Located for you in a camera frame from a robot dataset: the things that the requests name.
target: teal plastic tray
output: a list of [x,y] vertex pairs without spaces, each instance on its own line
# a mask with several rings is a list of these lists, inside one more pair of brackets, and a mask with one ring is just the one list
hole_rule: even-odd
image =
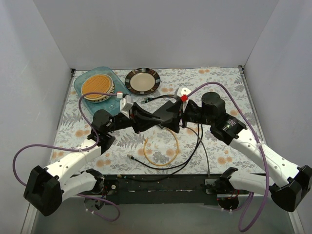
[[[118,78],[118,76],[108,67],[97,67],[91,71],[86,72],[85,74],[82,74],[80,77],[78,77],[74,82],[74,88],[79,95],[81,94],[81,87],[83,83],[90,78],[91,76],[98,75],[98,74],[104,74],[108,75],[112,78],[114,84],[115,84],[115,92],[121,91],[124,94],[129,94],[129,90],[124,86],[123,82]],[[86,106],[87,110],[93,115],[96,111],[104,109],[108,111],[111,115],[117,115],[120,112],[120,105],[119,105],[120,99],[116,98],[115,96],[110,97],[109,99],[93,103],[90,101],[87,101],[83,99],[83,104]]]

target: gray wall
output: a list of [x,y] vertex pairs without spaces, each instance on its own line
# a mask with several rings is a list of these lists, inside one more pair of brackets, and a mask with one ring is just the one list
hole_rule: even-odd
[[34,0],[71,68],[237,67],[278,0]]
[[[12,159],[24,145],[53,143],[70,70],[32,0],[0,0],[0,32],[0,233],[16,234],[29,203]],[[23,181],[50,152],[21,154]]]
[[[312,1],[280,0],[246,64],[263,132],[283,157],[312,166]],[[312,193],[298,207],[312,233]]]

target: yellow rubber band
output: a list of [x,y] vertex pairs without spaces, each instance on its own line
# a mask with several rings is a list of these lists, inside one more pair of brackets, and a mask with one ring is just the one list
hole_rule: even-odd
[[168,128],[166,128],[166,130],[168,130],[168,131],[175,137],[176,147],[177,147],[175,156],[174,156],[169,162],[166,162],[166,163],[164,163],[164,164],[157,164],[157,163],[151,161],[151,160],[148,158],[148,156],[147,156],[147,154],[146,154],[146,150],[145,150],[146,144],[147,144],[147,142],[148,142],[148,138],[146,138],[145,143],[144,143],[144,147],[143,147],[143,151],[144,151],[144,155],[145,155],[146,159],[147,159],[151,164],[153,164],[153,165],[155,165],[155,166],[158,166],[158,167],[166,166],[166,165],[168,165],[169,163],[171,163],[173,160],[175,160],[175,158],[176,158],[176,156],[178,155],[179,150],[180,150],[179,141],[178,141],[178,139],[177,139],[175,133],[174,133],[173,131],[171,131],[170,129],[168,129]]

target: floral tablecloth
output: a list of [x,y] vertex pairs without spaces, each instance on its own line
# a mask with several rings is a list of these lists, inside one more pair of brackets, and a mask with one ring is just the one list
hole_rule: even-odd
[[[159,88],[149,97],[157,97],[164,94],[173,94],[178,87],[187,87],[191,90],[208,81],[217,81],[228,88],[238,106],[251,122],[252,126],[259,132],[254,113],[249,103],[243,79],[238,68],[198,68],[198,69],[155,69],[161,78]],[[74,80],[86,71],[76,71]],[[124,82],[130,70],[115,70],[117,76]],[[218,86],[205,87],[192,95],[192,100],[201,105],[201,96],[207,91],[214,91],[226,101],[227,112],[242,120],[226,93]],[[90,133],[90,126],[83,120],[78,110],[78,95],[74,87],[71,87],[70,95],[66,102],[63,117],[56,135],[56,146],[65,148],[78,147]],[[138,103],[143,97],[134,97]],[[157,99],[147,104],[140,104],[149,112],[158,109],[167,101],[167,98]],[[83,107],[86,116],[92,120],[91,114]],[[196,124],[188,124],[197,131]],[[135,134],[132,128],[115,131],[113,136],[116,140],[113,146],[99,158],[89,162],[81,170],[95,168],[103,174],[166,174],[173,170],[151,170],[143,165],[130,160],[127,154],[133,155],[139,160],[152,165],[143,154],[143,145],[148,137],[147,155],[156,163],[169,161],[176,153],[176,141],[169,131],[153,127],[146,132]],[[167,167],[184,162],[192,153],[196,135],[191,130],[181,129],[177,134],[180,150],[176,159]],[[255,165],[238,151],[231,149],[221,141],[218,141],[209,131],[209,126],[204,126],[203,142],[208,152],[211,173],[223,173],[229,167],[237,167],[250,173],[262,173],[262,169]],[[51,162],[59,160],[68,152],[54,150]],[[181,174],[204,174],[207,173],[207,161],[202,146],[200,146],[190,163],[180,171]]]

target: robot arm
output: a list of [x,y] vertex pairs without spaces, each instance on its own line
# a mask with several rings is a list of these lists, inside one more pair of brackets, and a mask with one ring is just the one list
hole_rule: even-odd
[[[172,118],[167,121],[143,110],[129,96],[120,101],[120,113],[110,115],[105,110],[97,111],[93,116],[92,126],[99,133],[99,143],[89,151],[70,153],[61,160],[45,168],[35,167],[29,176],[24,197],[44,216],[52,214],[69,197],[84,191],[98,194],[103,189],[103,176],[94,169],[89,169],[78,176],[73,176],[86,163],[103,154],[113,144],[115,138],[109,133],[114,130],[132,127],[140,133],[161,124],[172,131],[179,132],[179,124],[187,122],[210,125],[211,133],[219,140],[240,151],[262,169],[263,160],[256,140],[246,125],[226,113],[225,102],[217,93],[209,92],[202,96],[199,107],[186,95],[190,90],[179,88],[175,94],[177,102],[167,109]],[[92,131],[80,146],[80,149],[94,145],[97,140]],[[311,188],[312,169],[302,168],[282,158],[266,145],[265,152],[270,179],[270,192],[274,202],[286,211],[294,211]],[[261,175],[242,173],[237,168],[229,168],[210,187],[213,191],[229,193],[234,189],[243,189],[264,194],[266,179]]]
[[[167,121],[162,125],[173,131],[176,130],[175,123],[180,120],[183,126],[186,126],[187,122],[211,125],[210,131],[217,139],[240,151],[264,169],[262,155],[252,132],[244,123],[226,113],[225,101],[220,95],[214,92],[205,93],[201,98],[202,105],[199,107],[192,100],[188,100],[185,95],[188,92],[189,90],[185,88],[177,90],[175,95],[178,101],[169,110],[175,112],[175,120]],[[307,165],[299,167],[289,162],[265,144],[262,148],[271,177],[269,190],[272,200],[282,209],[293,212],[311,189],[312,168]],[[229,168],[210,189],[223,190],[226,193],[234,189],[243,189],[264,194],[265,188],[264,176],[242,173],[237,168]]]

